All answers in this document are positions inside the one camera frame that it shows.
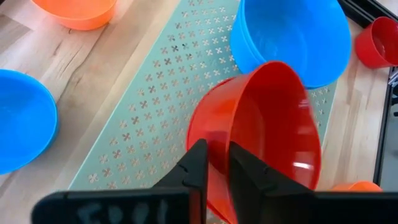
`perforated metal sheet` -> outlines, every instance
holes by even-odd
[[[149,52],[70,188],[150,187],[185,153],[201,97],[239,75],[229,47],[239,1],[182,0]],[[309,91],[323,140],[335,84]],[[210,223],[219,223],[209,213]]]

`wooden table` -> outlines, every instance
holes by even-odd
[[[119,0],[106,27],[79,32],[54,23],[29,0],[0,6],[0,68],[39,79],[58,102],[55,144],[28,166],[0,176],[0,222],[29,223],[36,201],[66,189],[179,0]],[[380,0],[394,13],[398,2]],[[361,28],[350,21],[352,36]],[[388,70],[353,53],[339,79],[323,145],[318,188],[372,180]]]

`red bowl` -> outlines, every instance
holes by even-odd
[[[208,206],[230,223],[237,223],[228,188],[230,141],[298,183],[317,186],[321,148],[312,109],[299,77],[283,62],[210,90],[191,118],[187,150],[199,139],[209,147]]]

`blue bowl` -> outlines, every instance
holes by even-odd
[[[280,60],[312,89],[331,84],[344,72],[351,34],[336,0],[241,0],[231,50],[243,73]]]
[[[51,93],[28,75],[0,70],[0,174],[35,159],[51,145],[57,130]]]

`table surface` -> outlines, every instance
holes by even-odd
[[[39,79],[57,100],[60,133],[28,166],[0,175],[0,220],[29,223],[34,203],[66,189],[179,0],[119,0],[106,27],[56,24],[29,0],[0,6],[0,68]],[[398,1],[380,0],[398,13]],[[354,37],[361,28],[349,21]],[[354,52],[338,80],[323,143],[319,190],[372,180],[388,69],[369,70]]]

